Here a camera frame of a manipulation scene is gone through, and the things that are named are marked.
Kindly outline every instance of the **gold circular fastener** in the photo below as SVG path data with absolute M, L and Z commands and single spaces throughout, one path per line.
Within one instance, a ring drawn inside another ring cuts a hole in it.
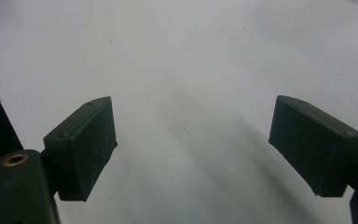
M 25 153 L 15 154 L 4 161 L 4 166 L 11 167 L 11 166 L 19 165 L 27 161 L 28 158 L 29 158 L 28 154 Z

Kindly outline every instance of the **white surface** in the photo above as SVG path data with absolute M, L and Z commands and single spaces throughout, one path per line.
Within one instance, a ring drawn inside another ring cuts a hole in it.
M 118 148 L 62 223 L 351 223 L 268 144 L 275 98 L 358 130 L 358 0 L 0 1 L 0 98 L 26 148 L 111 95 Z

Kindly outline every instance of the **brass ring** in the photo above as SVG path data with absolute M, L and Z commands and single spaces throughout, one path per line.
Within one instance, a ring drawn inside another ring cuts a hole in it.
M 28 154 L 25 153 L 16 154 L 7 158 L 4 161 L 4 166 L 11 167 L 11 166 L 19 165 L 25 162 L 26 160 L 28 160 L 28 158 L 29 158 Z

